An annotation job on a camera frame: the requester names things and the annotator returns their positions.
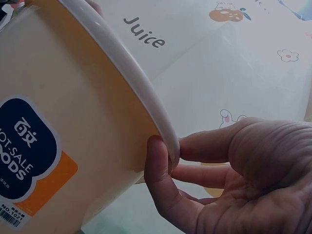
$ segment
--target cartoon bunny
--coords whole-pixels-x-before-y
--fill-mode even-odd
[[[222,116],[222,124],[220,125],[220,128],[225,128],[225,127],[231,126],[231,125],[247,118],[247,116],[240,116],[240,117],[238,117],[237,121],[235,121],[235,120],[233,120],[232,114],[228,110],[225,110],[225,109],[223,109],[220,112],[220,114]]]

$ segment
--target white surface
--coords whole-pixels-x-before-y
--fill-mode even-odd
[[[59,1],[90,33],[141,100],[168,147],[171,161],[176,166],[179,159],[177,136],[144,71],[129,54],[113,30],[85,0]]]
[[[96,2],[152,81],[179,137],[233,124],[241,115],[303,120],[311,86],[312,38],[307,35],[312,35],[312,21],[300,21],[278,1]],[[236,10],[245,8],[252,20],[216,22],[209,17],[230,3]],[[140,17],[140,29],[166,44],[155,49],[134,37],[123,19],[135,17]],[[284,62],[278,53],[284,49],[298,53],[299,60]],[[196,185],[177,185],[195,197],[209,196]],[[157,214],[145,184],[129,189],[84,230],[181,233]]]
[[[176,185],[198,198],[211,197],[200,186],[180,181]],[[158,214],[146,184],[133,185],[82,230],[85,234],[183,233]]]

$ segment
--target cartoon bear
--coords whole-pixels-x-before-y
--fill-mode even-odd
[[[234,4],[231,2],[218,1],[216,8],[209,13],[209,16],[216,22],[239,22],[243,20],[244,16],[251,20],[250,16],[244,12],[245,10],[245,8],[236,10]]]

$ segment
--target human hand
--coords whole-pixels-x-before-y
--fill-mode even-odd
[[[180,141],[181,158],[221,166],[179,165],[170,175],[159,137],[148,143],[145,181],[158,212],[188,234],[312,233],[312,125],[247,118]],[[197,199],[172,178],[222,188]]]
[[[92,8],[95,9],[103,17],[102,9],[96,2],[92,0],[86,0],[86,2],[89,3],[89,5],[92,6]]]

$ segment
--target cartoon flower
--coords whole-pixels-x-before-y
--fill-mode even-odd
[[[283,62],[296,62],[299,60],[299,54],[296,52],[291,52],[289,50],[279,50],[277,54],[281,57]]]

